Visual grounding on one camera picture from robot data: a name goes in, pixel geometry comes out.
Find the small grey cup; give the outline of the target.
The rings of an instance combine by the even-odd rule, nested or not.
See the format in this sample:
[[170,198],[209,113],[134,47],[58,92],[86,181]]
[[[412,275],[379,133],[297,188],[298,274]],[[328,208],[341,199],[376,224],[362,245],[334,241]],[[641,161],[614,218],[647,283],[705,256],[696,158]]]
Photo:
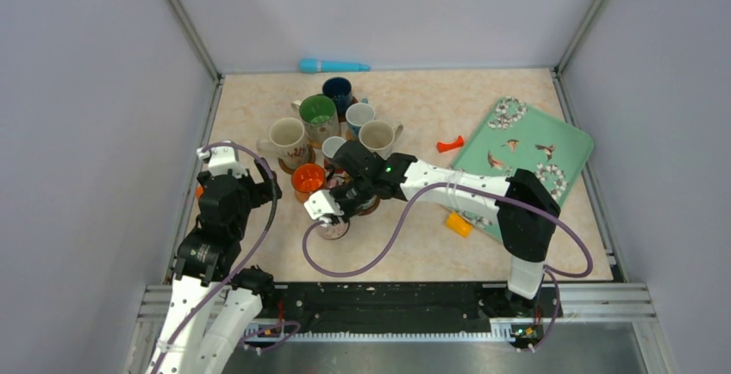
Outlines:
[[347,142],[346,139],[340,136],[331,136],[328,137],[323,143],[322,143],[322,154],[323,154],[323,160],[325,165],[330,165],[333,161],[333,158],[335,154],[338,152],[338,150],[341,148],[343,144]]

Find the cream large mug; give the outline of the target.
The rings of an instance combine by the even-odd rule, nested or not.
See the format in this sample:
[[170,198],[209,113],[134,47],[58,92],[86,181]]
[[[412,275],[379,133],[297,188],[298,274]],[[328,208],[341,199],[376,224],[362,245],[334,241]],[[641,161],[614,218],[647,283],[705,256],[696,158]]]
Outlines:
[[360,129],[359,142],[371,153],[376,153],[382,159],[388,159],[402,132],[401,122],[372,120]]

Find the orange plastic cup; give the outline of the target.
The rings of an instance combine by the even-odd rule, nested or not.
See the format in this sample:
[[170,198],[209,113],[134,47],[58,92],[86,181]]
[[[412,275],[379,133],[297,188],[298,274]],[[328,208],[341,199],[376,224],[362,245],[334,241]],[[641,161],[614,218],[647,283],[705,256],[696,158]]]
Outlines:
[[317,164],[300,165],[291,174],[291,186],[295,198],[300,203],[305,203],[313,193],[326,188],[326,172]]

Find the maroon pink mug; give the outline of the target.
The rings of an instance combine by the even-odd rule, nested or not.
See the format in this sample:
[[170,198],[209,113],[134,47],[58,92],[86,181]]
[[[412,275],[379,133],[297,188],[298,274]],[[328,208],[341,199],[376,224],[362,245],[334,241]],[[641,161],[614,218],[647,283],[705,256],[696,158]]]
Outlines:
[[347,234],[349,228],[349,221],[335,220],[330,223],[320,221],[316,232],[324,240],[338,240]]

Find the white blue mug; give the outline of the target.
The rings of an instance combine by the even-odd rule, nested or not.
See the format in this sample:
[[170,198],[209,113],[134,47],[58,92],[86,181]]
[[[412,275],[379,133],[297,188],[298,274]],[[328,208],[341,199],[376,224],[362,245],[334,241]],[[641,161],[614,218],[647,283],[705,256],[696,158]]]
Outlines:
[[348,107],[345,114],[348,132],[353,138],[357,139],[362,127],[366,123],[374,121],[376,116],[376,110],[369,104],[367,98],[364,98],[357,103],[353,103]]

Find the medium brown round coaster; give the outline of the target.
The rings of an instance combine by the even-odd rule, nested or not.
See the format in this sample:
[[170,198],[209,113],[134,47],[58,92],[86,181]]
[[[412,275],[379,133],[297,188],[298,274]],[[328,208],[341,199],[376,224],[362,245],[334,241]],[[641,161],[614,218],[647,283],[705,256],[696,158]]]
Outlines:
[[295,170],[298,168],[297,164],[289,165],[287,163],[287,161],[283,158],[278,158],[278,163],[279,163],[280,168],[289,175],[292,175],[295,172]]

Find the green mug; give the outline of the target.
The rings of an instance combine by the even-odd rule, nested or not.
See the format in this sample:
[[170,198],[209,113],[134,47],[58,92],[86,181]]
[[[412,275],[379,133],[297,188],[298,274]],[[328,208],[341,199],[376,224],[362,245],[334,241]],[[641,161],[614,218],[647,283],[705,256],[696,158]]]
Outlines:
[[341,135],[341,123],[334,102],[327,96],[314,95],[291,103],[303,122],[312,147],[321,148],[323,142]]

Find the cream seashell mug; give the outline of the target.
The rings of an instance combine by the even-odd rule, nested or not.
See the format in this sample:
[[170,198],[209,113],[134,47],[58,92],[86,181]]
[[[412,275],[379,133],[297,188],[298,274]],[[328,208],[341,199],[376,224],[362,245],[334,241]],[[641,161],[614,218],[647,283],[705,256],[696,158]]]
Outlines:
[[279,159],[290,171],[309,163],[314,156],[303,123],[293,117],[275,121],[267,136],[257,140],[256,147],[260,153]]

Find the dark blue mug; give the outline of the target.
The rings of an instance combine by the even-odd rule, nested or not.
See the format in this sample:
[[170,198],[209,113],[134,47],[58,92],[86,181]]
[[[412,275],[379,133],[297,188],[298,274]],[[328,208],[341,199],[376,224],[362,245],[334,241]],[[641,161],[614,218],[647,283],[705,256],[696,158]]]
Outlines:
[[322,94],[331,99],[338,114],[351,102],[353,87],[347,78],[333,77],[323,83]]

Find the large brown wooden saucer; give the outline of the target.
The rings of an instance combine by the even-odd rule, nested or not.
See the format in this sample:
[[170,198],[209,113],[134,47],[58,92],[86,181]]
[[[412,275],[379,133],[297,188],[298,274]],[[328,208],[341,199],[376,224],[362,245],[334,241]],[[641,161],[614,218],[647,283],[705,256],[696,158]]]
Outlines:
[[369,214],[373,213],[378,208],[378,206],[379,206],[379,203],[374,203],[370,208],[365,209],[359,215],[361,215],[361,216],[369,215]]

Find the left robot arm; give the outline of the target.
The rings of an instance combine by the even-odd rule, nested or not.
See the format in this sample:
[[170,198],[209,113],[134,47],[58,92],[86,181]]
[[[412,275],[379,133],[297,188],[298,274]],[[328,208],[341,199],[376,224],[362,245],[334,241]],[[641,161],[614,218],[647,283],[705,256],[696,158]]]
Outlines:
[[273,277],[236,264],[251,212],[282,196],[276,175],[257,158],[257,183],[237,157],[212,153],[197,176],[199,213],[178,247],[172,295],[147,372],[220,373],[245,329],[276,306]]

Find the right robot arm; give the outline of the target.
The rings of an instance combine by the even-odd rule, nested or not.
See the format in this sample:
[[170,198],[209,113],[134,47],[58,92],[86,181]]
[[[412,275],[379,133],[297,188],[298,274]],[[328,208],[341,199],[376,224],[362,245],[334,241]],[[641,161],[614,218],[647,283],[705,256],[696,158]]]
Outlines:
[[518,169],[507,177],[479,176],[405,153],[382,158],[354,140],[340,145],[328,161],[350,180],[310,203],[314,219],[348,222],[373,198],[435,203],[483,219],[498,227],[511,256],[505,292],[508,309],[529,315],[540,305],[543,267],[560,207],[533,173]]

